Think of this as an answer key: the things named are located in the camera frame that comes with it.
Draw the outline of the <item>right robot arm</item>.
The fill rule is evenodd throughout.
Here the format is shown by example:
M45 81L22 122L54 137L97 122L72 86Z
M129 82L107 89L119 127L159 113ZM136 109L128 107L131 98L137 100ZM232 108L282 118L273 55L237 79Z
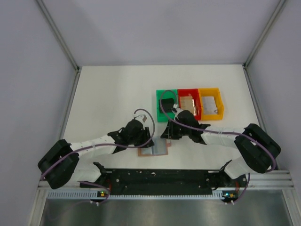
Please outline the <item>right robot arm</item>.
M257 124L239 129L214 127L199 123L188 110L174 109L161 138L179 140L184 136L202 145L219 145L237 149L240 156L228 161L220 173L220 182L231 186L241 175L251 172L264 174L276 167L280 146Z

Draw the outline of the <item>yellow plastic bin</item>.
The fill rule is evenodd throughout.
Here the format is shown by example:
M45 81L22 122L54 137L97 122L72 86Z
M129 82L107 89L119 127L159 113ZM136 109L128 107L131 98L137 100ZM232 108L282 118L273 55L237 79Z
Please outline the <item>yellow plastic bin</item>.
M201 120L222 120L224 106L220 90L218 88L199 88L201 102Z

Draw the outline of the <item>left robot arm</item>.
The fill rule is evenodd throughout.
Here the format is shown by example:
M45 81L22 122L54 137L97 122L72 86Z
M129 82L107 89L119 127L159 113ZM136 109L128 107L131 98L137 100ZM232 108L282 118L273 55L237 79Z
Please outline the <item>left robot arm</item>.
M80 181L103 186L107 176L98 161L100 156L154 145L154 132L145 125L146 120L146 115L135 114L126 126L100 138L78 143L58 140L38 162L42 180L52 189Z

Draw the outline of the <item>green plastic bin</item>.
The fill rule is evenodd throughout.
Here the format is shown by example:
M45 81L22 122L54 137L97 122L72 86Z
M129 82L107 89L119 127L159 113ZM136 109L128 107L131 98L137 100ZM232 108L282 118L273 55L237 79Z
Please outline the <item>green plastic bin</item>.
M167 116L162 112L162 109L160 107L160 98L164 91L165 90L156 90L157 121L158 122L167 122L168 121ZM162 100L161 100L164 111L172 119L174 118L174 112L172 111L172 108L173 108L174 104L177 104L177 102L178 102L177 99L178 99L177 90L172 89L171 92L164 93Z

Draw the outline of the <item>brown leather card holder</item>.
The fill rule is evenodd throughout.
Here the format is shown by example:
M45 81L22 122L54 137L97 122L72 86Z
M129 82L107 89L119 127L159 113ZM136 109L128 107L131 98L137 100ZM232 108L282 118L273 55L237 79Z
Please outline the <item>brown leather card holder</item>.
M138 157L154 157L168 155L168 149L171 147L171 140L155 137L154 146L148 148L138 148Z

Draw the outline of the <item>red plastic bin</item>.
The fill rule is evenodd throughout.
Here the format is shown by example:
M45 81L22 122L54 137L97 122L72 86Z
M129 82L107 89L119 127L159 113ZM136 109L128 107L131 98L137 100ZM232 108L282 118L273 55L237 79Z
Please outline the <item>red plastic bin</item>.
M202 117L202 104L198 89L178 89L178 102L182 110L188 110L198 121Z

